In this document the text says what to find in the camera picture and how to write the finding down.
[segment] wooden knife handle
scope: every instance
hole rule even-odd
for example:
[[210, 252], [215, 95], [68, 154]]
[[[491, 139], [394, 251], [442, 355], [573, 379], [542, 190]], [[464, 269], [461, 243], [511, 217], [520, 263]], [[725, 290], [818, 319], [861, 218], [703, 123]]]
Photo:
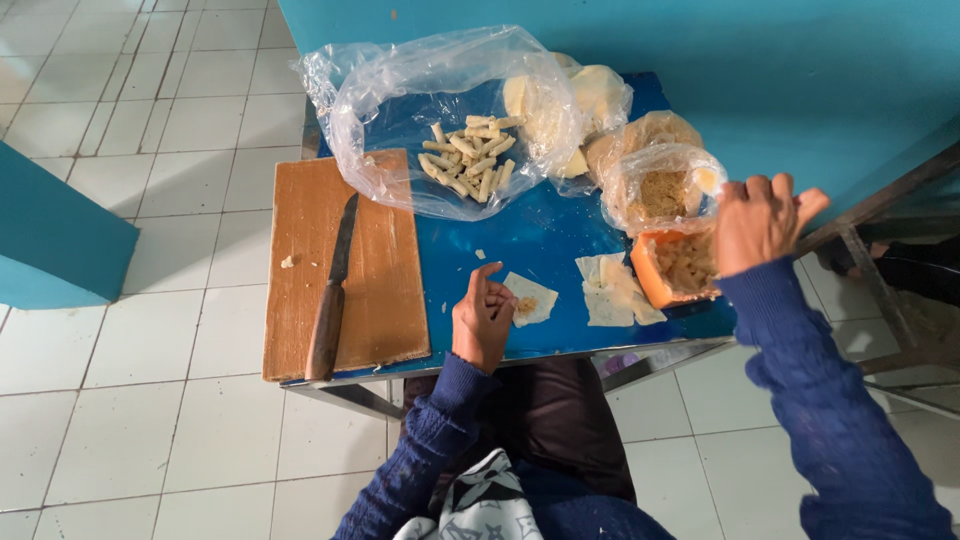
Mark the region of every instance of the wooden knife handle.
[[337, 362], [337, 346], [340, 344], [340, 326], [344, 320], [344, 288], [329, 284], [324, 289], [313, 325], [310, 342], [310, 357], [306, 360], [304, 378], [307, 380], [333, 379], [333, 366]]

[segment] orange container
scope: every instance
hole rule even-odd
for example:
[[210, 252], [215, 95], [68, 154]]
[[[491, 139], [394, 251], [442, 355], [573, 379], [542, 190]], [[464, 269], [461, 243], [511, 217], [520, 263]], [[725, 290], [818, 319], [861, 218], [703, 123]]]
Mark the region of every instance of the orange container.
[[630, 252], [630, 260], [634, 263], [636, 278], [643, 287], [650, 305], [660, 309], [662, 307], [689, 304], [705, 298], [720, 296], [716, 287], [709, 287], [696, 294], [682, 294], [674, 292], [669, 283], [663, 280], [655, 260], [656, 253], [651, 250], [650, 243], [660, 245], [666, 242], [676, 242], [689, 234], [703, 233], [713, 229], [713, 219], [690, 219], [683, 221], [683, 229], [652, 229], [639, 234], [634, 241], [634, 249]]

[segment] hand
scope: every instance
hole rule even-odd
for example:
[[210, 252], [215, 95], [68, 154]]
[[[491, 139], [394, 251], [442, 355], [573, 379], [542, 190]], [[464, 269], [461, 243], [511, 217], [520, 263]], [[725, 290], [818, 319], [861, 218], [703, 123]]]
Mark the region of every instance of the hand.
[[830, 204], [818, 187], [793, 196], [793, 177], [754, 175], [723, 184], [713, 249], [720, 277], [793, 253], [804, 226]]
[[487, 375], [503, 358], [517, 298], [503, 283], [487, 278], [503, 268], [491, 262], [470, 274], [467, 296], [453, 307], [454, 355], [473, 364]]

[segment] blue wall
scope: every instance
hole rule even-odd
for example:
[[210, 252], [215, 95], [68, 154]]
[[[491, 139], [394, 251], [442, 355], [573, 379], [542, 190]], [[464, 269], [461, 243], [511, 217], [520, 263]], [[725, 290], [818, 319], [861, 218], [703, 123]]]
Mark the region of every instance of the blue wall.
[[732, 178], [792, 172], [833, 198], [821, 222], [960, 139], [958, 0], [279, 4], [301, 53], [515, 23], [581, 63], [656, 71]]
[[138, 236], [0, 142], [0, 303], [45, 309], [112, 302]]

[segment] brown crumbly filling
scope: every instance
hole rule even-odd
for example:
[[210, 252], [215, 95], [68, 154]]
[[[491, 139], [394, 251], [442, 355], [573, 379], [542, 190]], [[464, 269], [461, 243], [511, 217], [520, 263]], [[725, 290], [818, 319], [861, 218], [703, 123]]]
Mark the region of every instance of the brown crumbly filling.
[[537, 308], [537, 299], [531, 296], [525, 296], [516, 303], [516, 312], [521, 316], [526, 317], [530, 313], [534, 312], [534, 309]]
[[713, 231], [657, 244], [657, 267], [674, 292], [697, 294], [713, 287]]
[[640, 183], [640, 200], [630, 204], [630, 213], [640, 219], [686, 215], [684, 179], [686, 171], [647, 173]]

